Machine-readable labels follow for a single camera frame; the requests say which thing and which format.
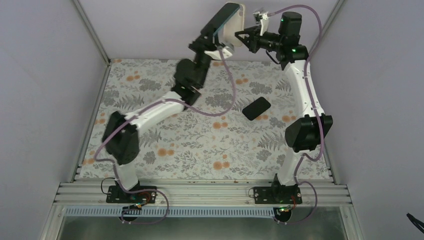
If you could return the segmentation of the black smartphone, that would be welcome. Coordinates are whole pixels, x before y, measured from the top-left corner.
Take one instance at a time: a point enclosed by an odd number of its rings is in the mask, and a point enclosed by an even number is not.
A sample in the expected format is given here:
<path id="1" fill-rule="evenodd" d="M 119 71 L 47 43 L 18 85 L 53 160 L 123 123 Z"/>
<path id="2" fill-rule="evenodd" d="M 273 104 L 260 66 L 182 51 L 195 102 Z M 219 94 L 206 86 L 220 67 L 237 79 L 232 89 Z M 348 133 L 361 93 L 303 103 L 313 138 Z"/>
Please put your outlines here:
<path id="1" fill-rule="evenodd" d="M 238 3 L 227 2 L 219 11 L 208 21 L 208 23 L 200 31 L 199 39 L 206 39 L 211 43 L 219 42 L 219 32 L 224 25 L 232 18 L 240 9 Z"/>

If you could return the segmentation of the beige phone case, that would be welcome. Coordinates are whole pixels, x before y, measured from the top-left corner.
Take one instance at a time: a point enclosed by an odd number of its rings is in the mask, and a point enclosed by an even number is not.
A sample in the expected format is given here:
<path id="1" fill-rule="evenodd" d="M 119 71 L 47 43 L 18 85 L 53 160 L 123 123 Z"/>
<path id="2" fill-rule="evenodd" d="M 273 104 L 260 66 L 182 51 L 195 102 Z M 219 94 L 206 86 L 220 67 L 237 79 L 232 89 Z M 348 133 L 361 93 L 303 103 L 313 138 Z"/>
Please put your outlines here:
<path id="1" fill-rule="evenodd" d="M 224 24 L 220 41 L 225 44 L 231 44 L 234 47 L 241 47 L 242 41 L 236 36 L 236 32 L 243 31 L 245 28 L 245 13 L 246 7 L 244 4 L 239 3 L 237 12 Z"/>

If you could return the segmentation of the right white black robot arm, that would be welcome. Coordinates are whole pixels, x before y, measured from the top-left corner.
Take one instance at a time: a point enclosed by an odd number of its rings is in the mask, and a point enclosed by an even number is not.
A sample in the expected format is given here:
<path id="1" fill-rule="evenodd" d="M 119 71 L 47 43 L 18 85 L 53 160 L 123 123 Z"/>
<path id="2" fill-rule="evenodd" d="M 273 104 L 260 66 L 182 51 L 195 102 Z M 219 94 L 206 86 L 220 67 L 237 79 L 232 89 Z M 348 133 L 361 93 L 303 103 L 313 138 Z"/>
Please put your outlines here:
<path id="1" fill-rule="evenodd" d="M 310 158 L 316 162 L 323 155 L 322 150 L 316 157 L 311 153 L 317 147 L 323 147 L 333 118 L 325 114 L 321 107 L 311 77 L 310 54 L 307 47 L 299 43 L 302 15 L 293 11 L 283 12 L 277 33 L 268 32 L 268 12 L 256 11 L 253 16 L 257 26 L 234 35 L 252 53 L 260 49 L 276 53 L 274 62 L 281 66 L 297 107 L 297 119 L 286 128 L 284 134 L 290 150 L 271 184 L 272 200 L 282 204 L 289 199 L 290 190 L 295 190 L 299 185 L 297 171 L 302 160 Z"/>

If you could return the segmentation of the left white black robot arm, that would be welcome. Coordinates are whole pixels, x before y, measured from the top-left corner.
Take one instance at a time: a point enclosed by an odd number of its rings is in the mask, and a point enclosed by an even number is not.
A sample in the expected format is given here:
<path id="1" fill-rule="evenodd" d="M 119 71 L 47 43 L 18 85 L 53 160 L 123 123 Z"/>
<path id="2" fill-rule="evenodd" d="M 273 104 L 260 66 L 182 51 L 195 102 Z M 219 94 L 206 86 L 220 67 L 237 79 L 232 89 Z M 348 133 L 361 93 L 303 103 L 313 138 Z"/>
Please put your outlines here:
<path id="1" fill-rule="evenodd" d="M 177 63 L 170 91 L 144 108 L 126 114 L 113 112 L 106 125 L 102 146 L 114 158 L 119 196 L 128 203 L 139 197 L 140 182 L 133 161 L 140 152 L 140 135 L 198 100 L 213 60 L 211 53 L 219 52 L 219 38 L 199 36 L 188 47 L 195 52 L 194 60 L 184 58 Z"/>

